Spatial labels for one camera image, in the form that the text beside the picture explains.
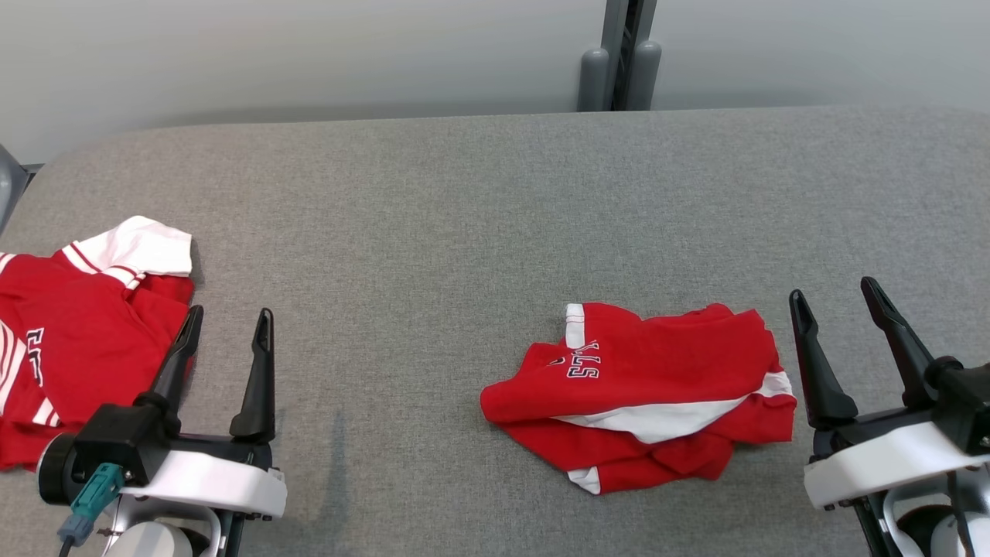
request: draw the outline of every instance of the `white wall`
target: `white wall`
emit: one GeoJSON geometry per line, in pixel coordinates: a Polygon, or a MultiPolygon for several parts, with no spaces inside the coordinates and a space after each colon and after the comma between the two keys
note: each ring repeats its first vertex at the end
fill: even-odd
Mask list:
{"type": "Polygon", "coordinates": [[[988,0],[657,0],[653,109],[831,103],[990,112],[988,0]]]}
{"type": "Polygon", "coordinates": [[[572,111],[606,0],[0,0],[0,144],[140,128],[572,111]]]}

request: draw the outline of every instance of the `white sleeve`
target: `white sleeve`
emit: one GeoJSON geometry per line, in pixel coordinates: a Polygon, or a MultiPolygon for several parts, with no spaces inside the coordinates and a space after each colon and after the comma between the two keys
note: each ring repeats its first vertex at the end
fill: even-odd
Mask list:
{"type": "Polygon", "coordinates": [[[136,275],[188,277],[191,242],[192,236],[181,230],[136,216],[99,236],[72,242],[62,252],[85,273],[126,268],[136,275]]]}

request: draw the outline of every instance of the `gray fabric surface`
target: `gray fabric surface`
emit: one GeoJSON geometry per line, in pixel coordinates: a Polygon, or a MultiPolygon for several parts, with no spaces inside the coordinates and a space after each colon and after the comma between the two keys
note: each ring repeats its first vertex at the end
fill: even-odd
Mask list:
{"type": "MultiPolygon", "coordinates": [[[[214,126],[125,135],[46,167],[0,250],[49,254],[144,214],[196,239],[206,307],[181,412],[222,433],[248,339],[276,320],[282,520],[243,555],[865,555],[808,503],[795,442],[716,483],[595,498],[487,424],[481,389],[568,301],[757,308],[799,386],[804,288],[863,411],[900,386],[858,280],[936,354],[990,357],[990,117],[802,108],[214,126]]],[[[0,475],[4,555],[53,555],[64,508],[0,475]]],[[[96,554],[95,543],[79,555],[96,554]]]]}

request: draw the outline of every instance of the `gray post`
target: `gray post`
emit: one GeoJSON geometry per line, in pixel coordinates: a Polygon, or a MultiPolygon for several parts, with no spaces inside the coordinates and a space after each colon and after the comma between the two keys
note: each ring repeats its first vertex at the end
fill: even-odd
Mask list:
{"type": "Polygon", "coordinates": [[[609,77],[609,54],[592,49],[581,57],[581,81],[577,86],[577,111],[605,110],[605,83],[609,77]]]}
{"type": "Polygon", "coordinates": [[[14,156],[0,145],[0,231],[7,226],[7,219],[27,184],[28,174],[17,164],[14,156]]]}
{"type": "Polygon", "coordinates": [[[630,64],[629,91],[626,93],[626,110],[649,110],[653,102],[653,88],[660,69],[660,45],[654,41],[639,43],[633,50],[630,64]]]}

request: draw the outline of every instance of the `folded red shirt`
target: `folded red shirt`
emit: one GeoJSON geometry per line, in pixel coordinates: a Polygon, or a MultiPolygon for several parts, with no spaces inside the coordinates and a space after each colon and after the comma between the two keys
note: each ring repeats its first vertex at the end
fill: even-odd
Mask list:
{"type": "Polygon", "coordinates": [[[721,304],[647,320],[569,304],[561,343],[481,394],[488,420],[595,495],[715,480],[734,442],[789,441],[796,405],[763,320],[721,304]]]}

